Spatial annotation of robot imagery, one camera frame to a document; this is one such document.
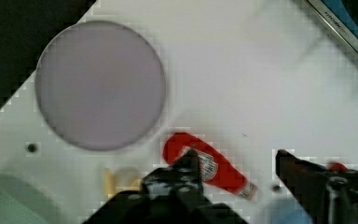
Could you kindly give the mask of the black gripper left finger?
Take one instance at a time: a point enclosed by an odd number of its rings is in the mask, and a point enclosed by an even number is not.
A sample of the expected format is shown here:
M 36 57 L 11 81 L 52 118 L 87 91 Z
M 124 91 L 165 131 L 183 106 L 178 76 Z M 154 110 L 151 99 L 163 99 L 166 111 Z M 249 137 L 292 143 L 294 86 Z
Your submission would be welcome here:
M 141 195 L 151 203 L 172 208 L 194 208 L 204 204 L 200 161 L 190 149 L 171 165 L 158 168 L 141 181 Z

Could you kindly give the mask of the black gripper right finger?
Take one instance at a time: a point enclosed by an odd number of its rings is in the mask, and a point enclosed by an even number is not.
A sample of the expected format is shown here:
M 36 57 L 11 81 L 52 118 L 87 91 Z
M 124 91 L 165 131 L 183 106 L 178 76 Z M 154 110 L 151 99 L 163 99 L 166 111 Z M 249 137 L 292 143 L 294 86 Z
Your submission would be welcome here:
M 358 171 L 331 172 L 284 149 L 275 156 L 276 175 L 313 224 L 358 224 Z

